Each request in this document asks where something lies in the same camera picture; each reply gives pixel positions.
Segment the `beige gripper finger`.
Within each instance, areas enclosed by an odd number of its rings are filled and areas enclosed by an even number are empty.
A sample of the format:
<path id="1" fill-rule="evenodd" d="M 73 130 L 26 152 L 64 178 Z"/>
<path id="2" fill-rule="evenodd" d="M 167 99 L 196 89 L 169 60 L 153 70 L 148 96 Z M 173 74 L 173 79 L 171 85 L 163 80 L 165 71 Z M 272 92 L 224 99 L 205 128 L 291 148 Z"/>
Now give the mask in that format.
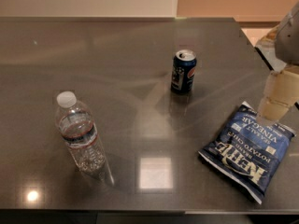
<path id="1" fill-rule="evenodd" d="M 298 100 L 299 66 L 288 64 L 279 72 L 272 71 L 258 107 L 257 122 L 263 126 L 279 122 Z"/>
<path id="2" fill-rule="evenodd" d="M 277 27 L 272 28 L 266 35 L 257 41 L 256 45 L 265 48 L 272 48 L 276 40 L 277 32 Z"/>

